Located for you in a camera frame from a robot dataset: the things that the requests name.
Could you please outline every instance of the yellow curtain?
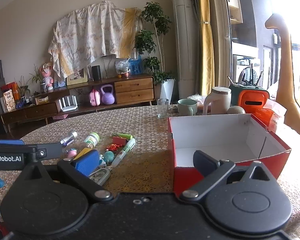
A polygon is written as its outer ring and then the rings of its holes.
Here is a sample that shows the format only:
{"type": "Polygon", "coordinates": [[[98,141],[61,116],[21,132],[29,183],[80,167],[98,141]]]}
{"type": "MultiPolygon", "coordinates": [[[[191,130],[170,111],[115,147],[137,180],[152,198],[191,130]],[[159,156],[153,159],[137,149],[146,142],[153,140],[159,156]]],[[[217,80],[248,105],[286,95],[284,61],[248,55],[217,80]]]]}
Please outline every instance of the yellow curtain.
{"type": "Polygon", "coordinates": [[[200,63],[200,92],[201,95],[208,95],[214,86],[214,60],[212,31],[210,25],[210,5],[209,0],[199,0],[200,8],[200,44],[201,44],[201,63],[200,63]]]}

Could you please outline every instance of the white router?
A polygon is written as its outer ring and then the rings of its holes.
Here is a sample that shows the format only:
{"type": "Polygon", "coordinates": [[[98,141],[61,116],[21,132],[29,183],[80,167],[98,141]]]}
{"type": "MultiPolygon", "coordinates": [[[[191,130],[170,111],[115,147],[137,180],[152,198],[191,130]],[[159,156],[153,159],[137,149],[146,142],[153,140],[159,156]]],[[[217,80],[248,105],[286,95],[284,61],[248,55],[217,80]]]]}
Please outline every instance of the white router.
{"type": "Polygon", "coordinates": [[[71,97],[72,97],[72,105],[70,104],[69,97],[66,97],[68,106],[66,105],[65,98],[62,98],[63,106],[61,103],[61,99],[59,99],[59,105],[62,112],[67,112],[78,108],[77,98],[75,96],[71,96],[71,97]]]}

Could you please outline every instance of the wooden drawer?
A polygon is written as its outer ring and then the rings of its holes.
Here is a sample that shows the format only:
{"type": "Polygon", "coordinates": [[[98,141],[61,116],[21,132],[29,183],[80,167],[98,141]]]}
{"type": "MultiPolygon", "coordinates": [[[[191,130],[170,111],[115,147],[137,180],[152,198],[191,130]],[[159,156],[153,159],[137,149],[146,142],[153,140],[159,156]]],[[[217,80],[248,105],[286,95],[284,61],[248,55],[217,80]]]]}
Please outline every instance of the wooden drawer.
{"type": "Polygon", "coordinates": [[[50,114],[57,114],[58,107],[56,103],[48,103],[44,105],[33,106],[25,109],[27,118],[35,118],[50,114]]]}
{"type": "Polygon", "coordinates": [[[123,93],[116,93],[117,104],[138,102],[138,101],[151,101],[154,99],[153,89],[144,89],[123,93]]]}
{"type": "Polygon", "coordinates": [[[119,81],[114,83],[116,93],[153,88],[152,78],[119,81]]]}
{"type": "Polygon", "coordinates": [[[2,115],[2,120],[5,124],[19,122],[26,119],[24,109],[14,110],[2,115]]]}

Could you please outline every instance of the black speaker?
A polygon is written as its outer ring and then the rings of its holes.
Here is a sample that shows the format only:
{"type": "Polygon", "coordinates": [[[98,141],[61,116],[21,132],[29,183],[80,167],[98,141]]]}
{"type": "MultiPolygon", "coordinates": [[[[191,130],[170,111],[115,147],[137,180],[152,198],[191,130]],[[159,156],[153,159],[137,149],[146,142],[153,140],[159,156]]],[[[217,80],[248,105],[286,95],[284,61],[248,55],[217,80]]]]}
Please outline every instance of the black speaker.
{"type": "Polygon", "coordinates": [[[91,71],[92,71],[92,79],[93,79],[93,81],[101,80],[100,65],[91,66],[91,71]]]}

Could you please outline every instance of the green mug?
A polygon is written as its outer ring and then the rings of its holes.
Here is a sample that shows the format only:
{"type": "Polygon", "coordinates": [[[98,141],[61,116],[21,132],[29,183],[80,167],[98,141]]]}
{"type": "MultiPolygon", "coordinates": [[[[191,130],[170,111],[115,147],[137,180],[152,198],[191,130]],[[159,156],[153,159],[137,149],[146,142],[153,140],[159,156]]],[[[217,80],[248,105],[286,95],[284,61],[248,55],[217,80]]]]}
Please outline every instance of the green mug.
{"type": "Polygon", "coordinates": [[[197,101],[192,99],[180,99],[178,101],[178,112],[180,115],[192,116],[197,113],[197,101]]]}

